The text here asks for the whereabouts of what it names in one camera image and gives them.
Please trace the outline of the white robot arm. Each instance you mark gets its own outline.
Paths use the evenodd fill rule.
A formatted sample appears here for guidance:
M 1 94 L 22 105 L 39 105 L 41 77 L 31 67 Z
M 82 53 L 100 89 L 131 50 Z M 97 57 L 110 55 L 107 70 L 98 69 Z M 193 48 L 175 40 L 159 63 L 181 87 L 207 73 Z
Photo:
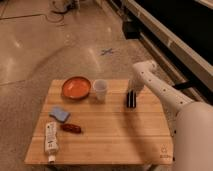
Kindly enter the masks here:
M 146 86 L 175 115 L 172 171 L 213 171 L 213 105 L 168 85 L 156 70 L 154 60 L 134 63 L 129 88 L 141 91 Z

